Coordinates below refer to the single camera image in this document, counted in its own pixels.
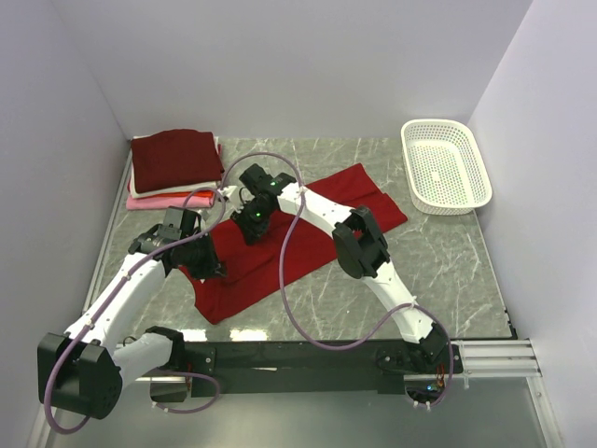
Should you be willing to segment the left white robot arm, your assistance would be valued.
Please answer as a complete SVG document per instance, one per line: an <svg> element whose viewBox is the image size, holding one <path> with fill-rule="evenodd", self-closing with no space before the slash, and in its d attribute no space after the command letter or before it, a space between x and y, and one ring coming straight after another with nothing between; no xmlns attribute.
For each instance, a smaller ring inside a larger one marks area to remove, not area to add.
<svg viewBox="0 0 597 448"><path fill-rule="evenodd" d="M56 409L103 419L124 388L155 369L188 371L183 334L152 327L121 347L120 333L162 286L183 268L199 278L223 272L209 231L195 211L170 207L164 220L136 237L118 274L93 305L60 334L48 333L37 346L38 396L51 427Z"/></svg>

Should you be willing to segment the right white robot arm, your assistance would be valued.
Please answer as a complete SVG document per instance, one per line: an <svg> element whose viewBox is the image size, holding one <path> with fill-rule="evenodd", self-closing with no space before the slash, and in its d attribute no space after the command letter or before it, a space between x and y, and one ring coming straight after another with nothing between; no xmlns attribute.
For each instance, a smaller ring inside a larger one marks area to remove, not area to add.
<svg viewBox="0 0 597 448"><path fill-rule="evenodd" d="M398 327L407 359L416 373L437 372L440 366L453 375L454 351L448 331L418 304L399 277L388 250L388 243L372 211L361 205L351 208L335 203L307 188L297 175L282 173L273 177L254 163L241 175L243 186L253 199L236 210L231 219L241 229L249 245L257 242L269 226L275 211L291 215L278 261L278 283L283 306L292 325L309 343L328 351L348 351L368 340L389 320ZM386 314L363 338L345 345L316 341L294 317L285 291L285 252L300 221L324 233L335 248L342 270L363 282L385 307Z"/></svg>

